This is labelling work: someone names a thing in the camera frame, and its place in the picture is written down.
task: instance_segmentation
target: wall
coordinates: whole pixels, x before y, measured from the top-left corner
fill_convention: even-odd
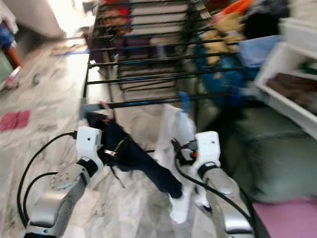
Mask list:
[[[16,21],[49,38],[63,36],[48,0],[3,0]]]

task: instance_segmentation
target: pink mat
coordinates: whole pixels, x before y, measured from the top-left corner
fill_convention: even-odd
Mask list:
[[[0,121],[0,131],[25,128],[29,124],[31,111],[5,114]]]
[[[317,238],[317,199],[253,207],[271,238]]]

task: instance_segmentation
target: marble floor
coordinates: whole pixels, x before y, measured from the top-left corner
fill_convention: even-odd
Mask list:
[[[0,237],[21,238],[24,228],[18,218],[16,192],[23,170],[31,157],[58,134],[76,129],[85,122],[78,119],[88,55],[50,56],[55,44],[36,48],[25,60],[19,73],[19,88],[0,93],[0,117],[8,112],[32,110],[24,129],[0,133]],[[32,84],[35,74],[40,83]],[[90,79],[101,77],[93,69]],[[89,102],[109,101],[105,85],[92,85]],[[173,94],[157,91],[157,94]],[[117,100],[122,95],[117,90]],[[127,94],[128,99],[142,97]],[[162,105],[118,109],[117,121],[144,149],[153,149],[158,136]],[[70,137],[54,142],[35,160],[25,184],[35,176],[59,171],[76,161],[75,142]],[[141,172],[117,171],[126,188],[109,169],[93,178],[84,197],[77,204],[66,238],[190,238],[197,209],[191,206],[188,221],[178,225],[169,217],[169,201]],[[38,181],[29,194],[28,208],[43,193],[48,178]],[[201,238],[212,238],[214,229]]]

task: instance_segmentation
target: orange cloth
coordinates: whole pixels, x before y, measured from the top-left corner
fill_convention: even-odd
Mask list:
[[[226,7],[224,10],[221,11],[224,15],[227,15],[229,13],[238,12],[243,14],[248,7],[251,5],[253,0],[239,0],[228,7]]]

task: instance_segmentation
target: black cable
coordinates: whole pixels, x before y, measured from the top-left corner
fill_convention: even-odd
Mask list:
[[[44,177],[44,176],[48,176],[48,175],[56,175],[58,172],[49,172],[49,173],[45,173],[45,174],[42,174],[42,175],[39,175],[37,176],[35,179],[32,180],[32,182],[29,184],[28,188],[26,189],[25,191],[25,194],[24,194],[24,198],[23,198],[23,212],[24,212],[24,217],[25,219],[28,221],[29,220],[29,216],[28,216],[28,212],[27,212],[27,208],[26,208],[26,202],[27,202],[27,199],[28,199],[28,195],[29,195],[29,192],[33,186],[33,184],[39,180],[40,178]]]
[[[21,192],[22,192],[22,187],[23,187],[23,184],[24,184],[24,180],[25,180],[25,177],[26,177],[26,173],[28,172],[31,164],[33,163],[34,159],[46,148],[48,147],[53,141],[63,137],[63,136],[66,136],[66,135],[71,135],[73,136],[73,138],[75,138],[77,132],[74,131],[74,132],[68,132],[68,133],[64,133],[64,134],[61,134],[61,135],[58,135],[56,137],[54,137],[52,140],[50,140],[48,143],[46,143],[38,152],[36,152],[36,154],[32,157],[32,159],[30,160],[30,162],[28,163],[28,165],[26,166],[26,169],[25,171],[23,172],[23,175],[22,175],[22,178],[21,178],[21,181],[20,181],[20,184],[19,184],[19,187],[18,187],[18,192],[17,192],[17,196],[16,196],[16,203],[17,203],[17,208],[18,208],[18,213],[19,213],[19,216],[20,216],[20,219],[21,219],[21,222],[23,224],[23,226],[26,228],[27,226],[27,223],[28,223],[28,219],[25,218],[24,216],[24,213],[23,213],[23,210],[22,210],[22,205],[21,205]]]
[[[235,209],[238,210],[238,212],[241,213],[242,216],[245,217],[245,219],[247,219],[247,221],[249,222],[250,226],[253,228],[253,222],[252,219],[248,216],[248,214],[246,214],[236,203],[234,203],[231,199],[227,198],[225,195],[223,195],[222,193],[220,193],[219,191],[217,191],[216,189],[213,189],[212,187],[209,187],[208,185],[188,176],[187,174],[183,173],[177,163],[177,159],[174,159],[175,162],[175,166],[177,171],[186,179],[188,179],[189,181],[203,187],[204,189],[207,189],[208,191],[216,194],[217,196],[219,196],[220,198],[222,198],[223,200],[225,200],[227,203],[229,203],[231,206],[233,206]]]

